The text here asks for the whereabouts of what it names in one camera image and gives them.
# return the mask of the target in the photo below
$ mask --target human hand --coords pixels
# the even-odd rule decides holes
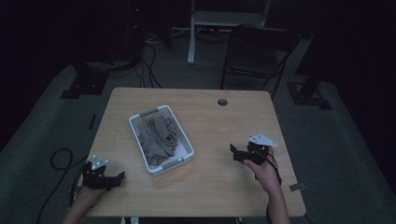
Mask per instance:
[[[106,189],[90,189],[84,187],[78,192],[69,212],[64,218],[63,224],[78,223],[85,213],[100,201]]]
[[[269,147],[268,153],[274,156],[274,150],[272,147]],[[274,158],[271,156],[267,156],[267,160],[269,160],[272,164],[276,164]],[[262,165],[257,165],[253,161],[244,160],[244,164],[253,171],[258,181],[262,185],[262,188],[268,194],[279,192],[280,184],[277,178],[276,170],[268,161],[263,162]]]

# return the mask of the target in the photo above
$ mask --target plastic bin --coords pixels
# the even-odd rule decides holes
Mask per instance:
[[[177,141],[177,148],[175,150],[175,156],[169,157],[160,166],[153,166],[153,165],[149,165],[146,160],[144,150],[143,150],[141,143],[139,141],[139,138],[138,138],[138,135],[140,134],[138,127],[139,127],[139,124],[141,122],[144,122],[145,119],[148,119],[148,118],[151,118],[151,117],[154,117],[157,115],[166,116],[174,122],[174,124],[177,128],[178,141]],[[187,161],[191,160],[191,157],[194,154],[194,149],[192,148],[189,139],[187,138],[186,134],[184,134],[174,113],[172,112],[171,108],[168,105],[161,105],[161,106],[151,109],[149,111],[133,115],[129,118],[129,122],[131,124],[132,130],[134,131],[134,137],[136,138],[136,141],[137,141],[137,143],[140,147],[140,150],[142,152],[143,160],[145,161],[148,171],[152,175],[161,175],[161,174],[163,174],[167,171],[170,171],[170,170],[178,167],[179,165],[184,164]]]

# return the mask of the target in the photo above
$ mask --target brown cloth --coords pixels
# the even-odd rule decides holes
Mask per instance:
[[[163,115],[145,119],[140,124],[139,141],[149,165],[159,166],[175,156],[177,129],[174,122]]]

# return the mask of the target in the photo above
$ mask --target chair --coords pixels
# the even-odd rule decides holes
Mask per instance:
[[[228,73],[265,79],[277,76],[271,98],[274,100],[286,60],[300,42],[292,31],[269,29],[250,24],[233,28],[225,56],[220,89]]]

